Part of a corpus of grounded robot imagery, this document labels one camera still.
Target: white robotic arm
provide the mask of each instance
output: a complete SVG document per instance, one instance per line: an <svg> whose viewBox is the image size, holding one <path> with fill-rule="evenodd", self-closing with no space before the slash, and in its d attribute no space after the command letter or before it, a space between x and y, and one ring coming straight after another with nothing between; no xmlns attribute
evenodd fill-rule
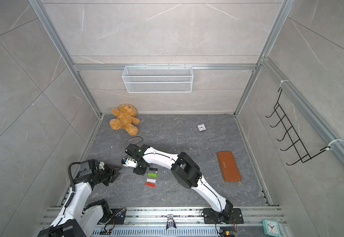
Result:
<svg viewBox="0 0 344 237"><path fill-rule="evenodd" d="M209 203L213 211L221 213L219 220L228 221L233 205L206 182L198 165L186 153L169 154L148 145L138 147L134 144L126 148L126 153L130 157L122 160L123 166L133 167L133 172L140 175L146 172L147 164L170 169L182 186L194 189Z"/></svg>
<svg viewBox="0 0 344 237"><path fill-rule="evenodd" d="M73 179L71 166L74 164L80 164L80 172ZM71 163L68 167L71 187L67 201L51 226L40 231L38 237L88 237L98 222L108 222L112 214L104 199L84 206L94 186L99 183L108 186L118 177L120 169L97 160Z"/></svg>

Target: red usb drive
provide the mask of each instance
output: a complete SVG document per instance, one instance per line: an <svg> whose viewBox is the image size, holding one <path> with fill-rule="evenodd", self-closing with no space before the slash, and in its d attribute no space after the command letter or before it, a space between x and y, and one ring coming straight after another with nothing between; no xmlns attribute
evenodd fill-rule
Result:
<svg viewBox="0 0 344 237"><path fill-rule="evenodd" d="M146 185L147 185L147 186L150 186L150 187L153 187L153 188L155 187L155 184L149 183L149 182L146 182Z"/></svg>

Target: wall hook rack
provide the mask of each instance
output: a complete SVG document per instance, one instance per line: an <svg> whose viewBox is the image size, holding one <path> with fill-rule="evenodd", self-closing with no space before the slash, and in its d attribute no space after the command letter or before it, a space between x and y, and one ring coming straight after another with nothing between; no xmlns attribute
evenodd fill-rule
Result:
<svg viewBox="0 0 344 237"><path fill-rule="evenodd" d="M280 106L280 104L279 104L279 99L280 99L280 96L281 96L281 92L282 92L282 91L283 91L283 90L282 90L281 88L279 88L278 92L280 92L280 94L279 94L279 97L278 97L278 101L276 102L275 106L273 107L273 108L274 108L274 111L272 112L272 114L271 114L270 116L266 116L266 118L270 118L274 113L277 114L277 116L279 117L279 122L278 122L275 126L271 126L271 125L270 125L270 127L276 127L279 123L282 123L282 124L283 124L283 127L284 127L284 129L285 129L285 133L284 133L284 136L283 136L283 138L282 138L281 140L279 140L279 139L277 139L277 140L278 140L278 141L284 140L285 136L288 134L288 137L289 137L290 141L292 142L292 145L290 145L287 149L285 149L285 150L280 149L280 150L281 150L281 151L286 151L286 150L288 150L289 148L294 147L295 150L296 150L296 152L297 152L298 157L300 157L300 158L299 158L296 162L294 162L293 164L288 164L288 163L286 163L286 164L287 164L287 165L294 165L294 164L296 164L296 163L299 162L299 161L301 161L302 163L305 163L305 162L307 162L308 160L311 160L312 158L318 156L318 155L321 154L322 152L324 152L324 151L326 151L326 150L329 150L329 149L330 149L330 144L331 144L331 143L330 143L329 145L327 145L326 147L320 149L320 152L319 152L319 153L317 153L317 154L315 154L315 155L313 155L313 156L311 156L311 155L309 154L309 152L307 151L307 149L306 149L304 143L302 142L301 138L299 137L298 133L296 132L295 128L293 127L291 121L289 120L288 116L286 115L286 113L284 112L283 108L282 108L282 107ZM277 112L277 109L278 109L278 108L280 108L281 111L283 111L283 116L280 116L279 113ZM286 125L283 123L283 118L287 118L287 120L288 120L288 122L289 122L289 126L286 126ZM298 137L298 140L296 140L295 142L292 140L291 135L289 135L289 133L288 133L288 131L291 130L291 129L293 129L293 131L296 133L296 136ZM295 146L295 144L298 143L298 142L301 142L303 148L305 149L306 155L304 155L303 157L301 157L301 155L299 154L299 152L298 152L298 150L297 150L297 148L296 148L296 146Z"/></svg>

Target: teal alarm clock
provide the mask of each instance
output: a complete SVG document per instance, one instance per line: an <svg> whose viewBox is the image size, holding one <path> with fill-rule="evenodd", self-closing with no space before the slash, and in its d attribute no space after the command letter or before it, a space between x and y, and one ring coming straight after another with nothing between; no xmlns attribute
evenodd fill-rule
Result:
<svg viewBox="0 0 344 237"><path fill-rule="evenodd" d="M263 229L266 235L280 237L279 223L277 221L263 220Z"/></svg>

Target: brown teddy bear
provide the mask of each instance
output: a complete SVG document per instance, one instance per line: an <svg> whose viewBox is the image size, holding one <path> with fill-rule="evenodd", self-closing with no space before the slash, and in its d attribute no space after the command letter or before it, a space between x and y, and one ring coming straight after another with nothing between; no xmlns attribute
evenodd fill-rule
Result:
<svg viewBox="0 0 344 237"><path fill-rule="evenodd" d="M140 123L140 119L135 118L136 109L129 104L120 105L118 108L111 110L113 115L117 116L116 119L110 120L110 127L114 130L125 129L128 134L135 136L138 134L138 128L132 124Z"/></svg>

